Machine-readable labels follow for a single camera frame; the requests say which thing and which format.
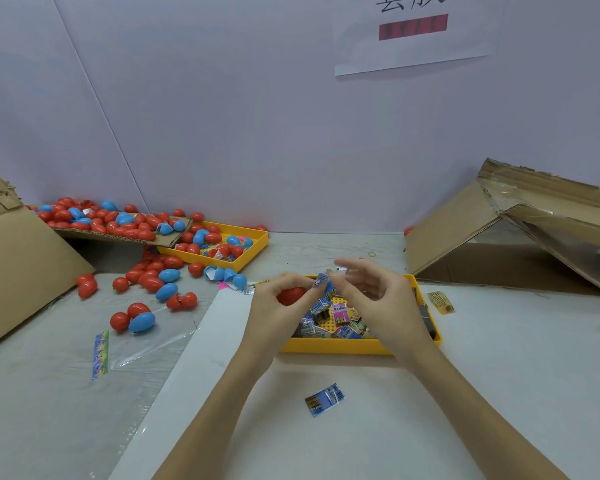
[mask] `yellow tray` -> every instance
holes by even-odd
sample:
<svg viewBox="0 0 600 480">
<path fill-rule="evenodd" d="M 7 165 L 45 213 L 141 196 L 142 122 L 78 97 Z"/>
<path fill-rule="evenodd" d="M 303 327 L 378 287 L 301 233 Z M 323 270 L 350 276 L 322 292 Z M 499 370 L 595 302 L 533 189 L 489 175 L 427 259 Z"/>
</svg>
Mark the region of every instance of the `yellow tray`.
<svg viewBox="0 0 600 480">
<path fill-rule="evenodd" d="M 241 235 L 243 235 L 245 237 L 252 238 L 253 245 L 249 249 L 245 249 L 242 253 L 242 256 L 240 256 L 235 261 L 223 261 L 222 259 L 215 259 L 202 255 L 202 253 L 204 253 L 205 251 L 214 249 L 216 247 L 216 244 L 208 247 L 205 250 L 200 250 L 201 254 L 199 255 L 187 253 L 184 251 L 178 251 L 172 248 L 163 248 L 159 246 L 158 250 L 160 251 L 160 254 L 177 256 L 184 262 L 201 262 L 205 266 L 220 266 L 224 269 L 230 267 L 232 270 L 238 273 L 243 267 L 247 265 L 249 261 L 256 257 L 256 254 L 263 250 L 269 243 L 269 233 L 263 230 L 249 229 L 248 227 L 230 226 L 227 224 L 219 224 L 216 222 L 207 221 L 203 221 L 201 224 L 204 224 L 205 227 L 218 226 L 218 229 L 220 229 L 220 235 L 222 236 L 222 242 L 226 242 L 226 238 L 230 235 L 234 235 L 236 237 L 240 237 Z"/>
<path fill-rule="evenodd" d="M 436 325 L 435 320 L 433 320 L 431 311 L 422 297 L 416 278 L 414 278 L 412 274 L 403 274 L 403 276 L 411 283 L 411 287 L 416 289 L 418 305 L 427 307 L 429 318 L 436 328 L 436 338 L 433 339 L 433 343 L 440 347 L 442 335 L 440 335 L 438 325 Z M 344 298 L 333 298 L 332 302 L 346 303 L 346 300 L 344 300 Z M 329 309 L 329 319 L 325 322 L 321 322 L 320 326 L 330 332 L 336 330 L 337 325 L 333 321 L 333 312 L 331 309 Z M 302 339 L 297 337 L 289 339 L 287 344 L 280 350 L 280 353 L 391 355 L 391 352 L 389 352 L 378 339 Z"/>
</svg>

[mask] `flattened cardboard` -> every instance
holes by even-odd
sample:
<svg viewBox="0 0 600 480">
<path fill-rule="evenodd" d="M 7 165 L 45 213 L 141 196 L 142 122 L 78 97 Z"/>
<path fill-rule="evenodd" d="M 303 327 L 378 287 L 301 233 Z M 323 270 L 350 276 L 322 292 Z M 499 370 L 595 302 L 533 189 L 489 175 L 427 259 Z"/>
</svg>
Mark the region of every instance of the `flattened cardboard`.
<svg viewBox="0 0 600 480">
<path fill-rule="evenodd" d="M 503 219 L 529 242 L 469 242 Z M 564 245 L 553 231 L 589 244 L 591 255 Z M 476 181 L 406 236 L 417 278 L 579 294 L 600 294 L 598 247 L 599 188 L 490 159 Z"/>
<path fill-rule="evenodd" d="M 185 229 L 189 229 L 191 224 L 193 223 L 192 219 L 188 219 L 186 217 L 174 217 L 169 216 L 170 219 L 180 219 L 185 224 Z M 180 236 L 186 232 L 185 230 L 182 232 L 172 232 L 167 235 L 162 235 L 160 233 L 155 233 L 155 241 L 142 241 L 140 239 L 129 239 L 128 237 L 122 237 L 111 234 L 101 234 L 99 232 L 92 232 L 90 230 L 80 230 L 80 229 L 71 229 L 71 228 L 62 228 L 62 227 L 54 227 L 53 228 L 58 234 L 63 237 L 73 237 L 76 239 L 89 239 L 92 241 L 109 241 L 109 242 L 135 242 L 136 244 L 151 244 L 152 246 L 163 246 L 165 248 L 170 248 L 178 242 Z"/>
<path fill-rule="evenodd" d="M 1 338 L 93 267 L 0 182 Z"/>
</svg>

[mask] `white wall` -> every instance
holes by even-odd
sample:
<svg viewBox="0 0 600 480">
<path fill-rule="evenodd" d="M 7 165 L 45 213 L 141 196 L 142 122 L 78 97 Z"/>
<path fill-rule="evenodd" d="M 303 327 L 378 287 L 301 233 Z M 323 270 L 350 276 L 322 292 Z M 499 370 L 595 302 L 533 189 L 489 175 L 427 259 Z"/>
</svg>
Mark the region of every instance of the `white wall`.
<svg viewBox="0 0 600 480">
<path fill-rule="evenodd" d="M 0 0 L 0 175 L 32 203 L 143 207 L 53 0 Z"/>
<path fill-rule="evenodd" d="M 396 231 L 486 157 L 600 185 L 600 0 L 509 0 L 492 57 L 340 78 L 329 0 L 56 2 L 151 209 Z"/>
</svg>

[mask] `chinese character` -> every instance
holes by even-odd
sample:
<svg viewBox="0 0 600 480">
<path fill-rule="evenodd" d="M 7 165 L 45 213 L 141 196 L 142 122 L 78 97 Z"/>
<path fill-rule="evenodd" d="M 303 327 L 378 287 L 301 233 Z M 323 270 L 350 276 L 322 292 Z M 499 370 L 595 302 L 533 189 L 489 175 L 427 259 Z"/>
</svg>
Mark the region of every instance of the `chinese character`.
<svg viewBox="0 0 600 480">
<path fill-rule="evenodd" d="M 384 0 L 383 2 L 376 3 L 376 5 L 384 5 L 384 8 L 382 8 L 382 13 L 384 13 L 385 11 L 395 10 L 396 8 L 400 8 L 401 10 L 404 10 L 404 5 L 402 3 L 400 3 L 403 1 L 406 1 L 406 0 Z"/>
<path fill-rule="evenodd" d="M 432 0 L 427 0 L 426 2 L 424 0 L 420 0 L 418 2 L 418 5 L 420 5 L 420 7 L 423 6 L 427 6 L 429 3 L 431 3 Z M 444 3 L 444 0 L 437 0 L 439 3 Z M 413 0 L 413 3 L 411 3 L 411 8 L 413 8 L 416 5 L 416 0 Z"/>
</svg>

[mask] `plastic sheet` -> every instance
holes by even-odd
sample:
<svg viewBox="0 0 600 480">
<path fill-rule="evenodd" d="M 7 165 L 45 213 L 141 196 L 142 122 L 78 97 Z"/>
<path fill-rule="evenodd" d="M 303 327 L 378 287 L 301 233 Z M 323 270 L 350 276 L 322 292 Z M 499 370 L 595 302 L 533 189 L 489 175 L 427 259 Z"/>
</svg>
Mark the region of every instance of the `plastic sheet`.
<svg viewBox="0 0 600 480">
<path fill-rule="evenodd" d="M 144 332 L 122 333 L 111 331 L 109 337 L 109 370 L 124 367 L 176 340 L 192 335 L 198 329 L 201 316 L 196 320 L 196 309 L 171 311 L 166 306 L 152 310 L 155 325 Z"/>
</svg>

